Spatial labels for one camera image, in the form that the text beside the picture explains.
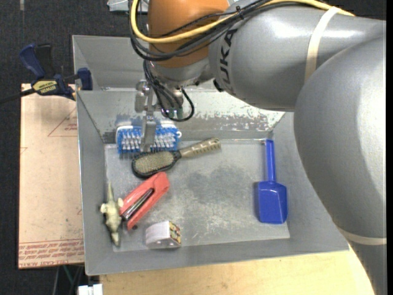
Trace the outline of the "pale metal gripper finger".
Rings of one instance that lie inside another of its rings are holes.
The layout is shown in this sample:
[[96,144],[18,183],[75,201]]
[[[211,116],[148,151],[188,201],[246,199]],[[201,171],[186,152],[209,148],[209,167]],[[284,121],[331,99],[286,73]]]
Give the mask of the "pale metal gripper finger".
[[154,120],[148,120],[146,123],[146,151],[150,152],[154,147],[155,131],[157,123]]
[[140,143],[141,152],[145,152],[146,149],[146,133],[147,133],[147,116],[143,115],[142,125],[141,125],[141,143]]

